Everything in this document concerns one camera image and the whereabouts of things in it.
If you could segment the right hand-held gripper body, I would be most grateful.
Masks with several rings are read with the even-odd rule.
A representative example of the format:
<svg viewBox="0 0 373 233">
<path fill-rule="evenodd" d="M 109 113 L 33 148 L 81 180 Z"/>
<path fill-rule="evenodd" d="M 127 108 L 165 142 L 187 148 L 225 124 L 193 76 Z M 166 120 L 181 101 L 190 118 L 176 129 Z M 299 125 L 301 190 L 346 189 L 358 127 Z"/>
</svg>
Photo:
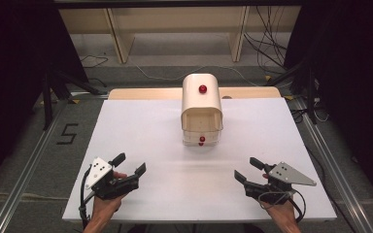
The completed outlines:
<svg viewBox="0 0 373 233">
<path fill-rule="evenodd" d="M 274 165 L 264 163 L 264 169 L 261 171 L 267 175 L 267 184 L 253 183 L 247 180 L 244 189 L 247 196 L 271 205 L 285 204 L 294 192 L 292 188 L 294 184 L 317 185 L 315 181 L 286 162 Z"/>
</svg>

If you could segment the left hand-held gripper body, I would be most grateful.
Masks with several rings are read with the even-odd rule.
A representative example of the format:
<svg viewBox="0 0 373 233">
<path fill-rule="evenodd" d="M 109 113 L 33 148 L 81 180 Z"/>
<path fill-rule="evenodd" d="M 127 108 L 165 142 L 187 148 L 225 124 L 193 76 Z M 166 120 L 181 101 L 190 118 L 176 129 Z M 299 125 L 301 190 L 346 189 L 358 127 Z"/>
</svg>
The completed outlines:
<svg viewBox="0 0 373 233">
<path fill-rule="evenodd" d="M 94 158 L 85 180 L 85 189 L 90 189 L 86 200 L 93 196 L 111 200 L 139 188 L 139 178 L 135 174 L 118 179 L 114 176 L 114 168 L 109 161 Z"/>
</svg>

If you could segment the person's right hand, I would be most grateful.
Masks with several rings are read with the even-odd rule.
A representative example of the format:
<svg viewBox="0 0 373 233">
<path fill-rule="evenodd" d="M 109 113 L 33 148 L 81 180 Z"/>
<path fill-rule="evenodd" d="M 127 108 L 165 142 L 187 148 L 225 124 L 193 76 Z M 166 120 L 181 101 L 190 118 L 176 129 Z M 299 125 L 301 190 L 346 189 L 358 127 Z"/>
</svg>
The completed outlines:
<svg viewBox="0 0 373 233">
<path fill-rule="evenodd" d="M 266 210 L 267 214 L 272 217 L 277 225 L 290 226 L 291 224 L 297 224 L 294 208 L 289 201 L 283 205 L 271 205 L 266 202 L 260 202 L 260 205 Z"/>
</svg>

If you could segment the person's left hand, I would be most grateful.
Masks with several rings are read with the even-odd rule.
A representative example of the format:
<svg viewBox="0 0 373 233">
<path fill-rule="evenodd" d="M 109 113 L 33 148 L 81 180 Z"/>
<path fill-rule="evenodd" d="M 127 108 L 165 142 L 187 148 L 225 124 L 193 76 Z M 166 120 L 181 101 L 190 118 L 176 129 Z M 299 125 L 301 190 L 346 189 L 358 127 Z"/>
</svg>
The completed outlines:
<svg viewBox="0 0 373 233">
<path fill-rule="evenodd" d="M 102 200 L 101 198 L 95 196 L 93 200 L 91 220 L 110 220 L 113 214 L 120 208 L 121 201 L 124 197 L 125 194 L 111 200 Z"/>
</svg>

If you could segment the white board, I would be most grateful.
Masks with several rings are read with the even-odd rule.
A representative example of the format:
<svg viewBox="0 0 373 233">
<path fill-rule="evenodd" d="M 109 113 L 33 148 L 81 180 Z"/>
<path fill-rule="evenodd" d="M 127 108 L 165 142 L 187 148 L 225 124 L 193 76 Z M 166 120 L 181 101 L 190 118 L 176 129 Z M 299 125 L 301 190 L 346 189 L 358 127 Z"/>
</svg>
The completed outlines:
<svg viewBox="0 0 373 233">
<path fill-rule="evenodd" d="M 282 98 L 225 99 L 223 130 L 213 147 L 183 143 L 178 100 L 107 100 L 103 103 L 82 164 L 125 153 L 121 173 L 147 171 L 138 189 L 122 200 L 115 222 L 255 222 L 267 213 L 245 193 L 234 174 L 263 183 L 251 158 L 286 162 L 319 177 L 287 102 Z"/>
</svg>

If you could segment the clear drawer with red knob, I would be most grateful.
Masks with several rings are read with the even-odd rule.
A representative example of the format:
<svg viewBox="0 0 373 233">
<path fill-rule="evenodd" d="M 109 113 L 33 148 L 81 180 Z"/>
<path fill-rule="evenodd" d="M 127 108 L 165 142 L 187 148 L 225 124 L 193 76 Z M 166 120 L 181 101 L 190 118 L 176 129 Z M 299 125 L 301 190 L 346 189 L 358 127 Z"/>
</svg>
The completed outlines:
<svg viewBox="0 0 373 233">
<path fill-rule="evenodd" d="M 190 147 L 212 147 L 220 140 L 221 132 L 217 131 L 185 131 L 183 133 L 183 143 Z"/>
</svg>

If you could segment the light wooden table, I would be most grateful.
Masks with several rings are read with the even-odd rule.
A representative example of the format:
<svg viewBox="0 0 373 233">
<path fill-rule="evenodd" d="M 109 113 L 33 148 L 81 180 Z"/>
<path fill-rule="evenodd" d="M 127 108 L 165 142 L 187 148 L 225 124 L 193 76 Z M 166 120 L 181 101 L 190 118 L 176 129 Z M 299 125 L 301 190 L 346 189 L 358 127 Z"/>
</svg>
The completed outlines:
<svg viewBox="0 0 373 233">
<path fill-rule="evenodd" d="M 223 99 L 242 98 L 280 98 L 281 94 L 273 86 L 238 86 L 220 87 L 220 97 Z M 109 100 L 155 100 L 155 99 L 181 99 L 181 87 L 165 88 L 116 88 L 113 89 Z"/>
</svg>

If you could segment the cream box with red knob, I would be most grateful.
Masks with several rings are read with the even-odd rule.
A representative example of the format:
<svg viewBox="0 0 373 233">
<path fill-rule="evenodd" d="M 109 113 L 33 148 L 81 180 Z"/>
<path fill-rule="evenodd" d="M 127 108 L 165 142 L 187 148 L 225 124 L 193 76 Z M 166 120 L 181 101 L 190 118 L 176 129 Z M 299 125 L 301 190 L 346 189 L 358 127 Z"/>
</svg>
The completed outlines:
<svg viewBox="0 0 373 233">
<path fill-rule="evenodd" d="M 182 129 L 216 132 L 223 129 L 220 91 L 212 74 L 191 74 L 183 81 Z"/>
</svg>

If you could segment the black metal stand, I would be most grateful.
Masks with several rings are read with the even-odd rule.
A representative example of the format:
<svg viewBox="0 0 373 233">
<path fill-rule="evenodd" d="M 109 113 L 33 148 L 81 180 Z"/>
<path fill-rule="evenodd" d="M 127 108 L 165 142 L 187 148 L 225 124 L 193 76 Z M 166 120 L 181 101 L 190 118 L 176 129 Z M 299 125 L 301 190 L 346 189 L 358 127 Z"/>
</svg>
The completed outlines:
<svg viewBox="0 0 373 233">
<path fill-rule="evenodd" d="M 285 71 L 278 78 L 268 81 L 266 86 L 275 86 L 278 83 L 285 81 L 288 78 L 292 78 L 292 85 L 290 91 L 294 94 L 299 94 L 303 90 L 307 93 L 307 107 L 306 112 L 309 119 L 316 124 L 317 120 L 315 117 L 315 72 L 311 66 L 311 61 L 304 58 L 301 62 L 294 65 L 292 68 Z"/>
<path fill-rule="evenodd" d="M 42 79 L 42 94 L 45 109 L 45 130 L 50 127 L 53 121 L 51 92 L 53 91 L 56 97 L 60 100 L 70 99 L 72 97 L 72 93 L 67 87 L 68 83 L 71 83 L 72 85 L 79 87 L 80 89 L 85 90 L 93 95 L 100 96 L 107 94 L 107 91 L 97 89 L 61 70 L 49 69 Z"/>
</svg>

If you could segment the black curtain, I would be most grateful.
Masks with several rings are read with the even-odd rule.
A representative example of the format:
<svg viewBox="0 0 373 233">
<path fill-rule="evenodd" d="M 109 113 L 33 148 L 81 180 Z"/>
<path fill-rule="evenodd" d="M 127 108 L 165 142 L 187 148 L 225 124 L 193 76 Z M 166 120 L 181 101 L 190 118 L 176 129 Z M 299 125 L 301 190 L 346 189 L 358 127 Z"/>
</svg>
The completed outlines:
<svg viewBox="0 0 373 233">
<path fill-rule="evenodd" d="M 314 54 L 322 96 L 352 155 L 373 185 L 373 0 L 305 0 L 289 40 L 293 67 L 330 22 Z"/>
<path fill-rule="evenodd" d="M 54 1 L 0 0 L 0 166 L 52 69 L 87 81 Z"/>
</svg>

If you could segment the beige wooden desk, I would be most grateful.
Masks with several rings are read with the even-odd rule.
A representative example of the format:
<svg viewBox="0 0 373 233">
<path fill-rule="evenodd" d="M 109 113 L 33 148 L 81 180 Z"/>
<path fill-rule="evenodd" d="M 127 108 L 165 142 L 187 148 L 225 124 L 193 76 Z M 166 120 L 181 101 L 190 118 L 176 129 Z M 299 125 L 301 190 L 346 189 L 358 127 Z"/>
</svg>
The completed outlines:
<svg viewBox="0 0 373 233">
<path fill-rule="evenodd" d="M 246 32 L 260 32 L 267 24 L 274 32 L 293 30 L 299 6 L 108 8 L 62 10 L 71 34 L 109 34 L 118 63 L 128 60 L 140 33 L 225 33 L 231 58 L 237 62 Z"/>
</svg>

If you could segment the metal floor rail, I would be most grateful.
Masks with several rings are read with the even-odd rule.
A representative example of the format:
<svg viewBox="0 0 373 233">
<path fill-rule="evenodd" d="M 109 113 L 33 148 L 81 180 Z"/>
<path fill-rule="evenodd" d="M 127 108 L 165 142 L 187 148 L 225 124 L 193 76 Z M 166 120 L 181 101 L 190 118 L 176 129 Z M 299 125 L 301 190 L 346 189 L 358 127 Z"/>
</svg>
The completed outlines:
<svg viewBox="0 0 373 233">
<path fill-rule="evenodd" d="M 52 121 L 45 128 L 45 113 L 41 105 L 33 108 L 31 119 L 21 130 L 15 148 L 0 166 L 0 233 L 9 225 L 21 195 L 35 172 L 50 141 L 66 101 L 52 105 Z"/>
<path fill-rule="evenodd" d="M 309 116 L 304 116 L 303 122 L 306 125 L 309 135 L 314 141 L 316 148 L 318 149 L 323 164 L 328 169 L 328 174 L 333 179 L 334 184 L 336 185 L 344 201 L 349 215 L 354 221 L 356 231 L 358 233 L 373 233 L 373 225 L 370 222 L 368 214 L 359 203 L 352 187 L 348 184 L 346 176 L 344 175 L 341 167 L 337 164 L 336 159 L 326 140 L 324 139 L 318 125 L 314 124 Z"/>
</svg>

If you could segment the black frame bar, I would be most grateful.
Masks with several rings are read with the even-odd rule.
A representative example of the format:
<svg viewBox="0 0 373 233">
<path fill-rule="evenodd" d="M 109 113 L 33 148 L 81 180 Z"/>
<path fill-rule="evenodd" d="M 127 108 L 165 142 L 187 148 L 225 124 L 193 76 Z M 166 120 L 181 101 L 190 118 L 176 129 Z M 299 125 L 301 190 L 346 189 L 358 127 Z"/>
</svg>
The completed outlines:
<svg viewBox="0 0 373 233">
<path fill-rule="evenodd" d="M 52 0 L 59 9 L 302 6 L 308 0 Z"/>
</svg>

